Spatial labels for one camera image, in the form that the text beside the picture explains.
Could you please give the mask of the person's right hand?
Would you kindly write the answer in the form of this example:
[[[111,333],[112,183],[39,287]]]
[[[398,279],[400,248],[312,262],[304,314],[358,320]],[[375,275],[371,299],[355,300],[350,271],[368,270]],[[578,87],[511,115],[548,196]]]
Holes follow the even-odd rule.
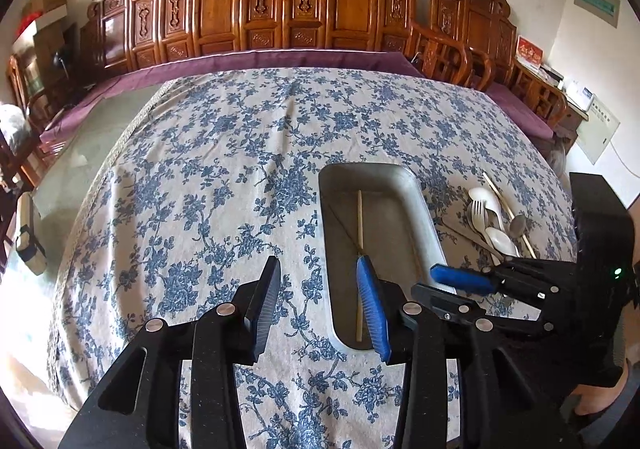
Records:
[[[572,396],[577,398],[573,411],[577,415],[596,414],[614,403],[623,392],[629,377],[629,360],[626,359],[623,366],[623,373],[616,385],[613,387],[578,385],[572,392]]]

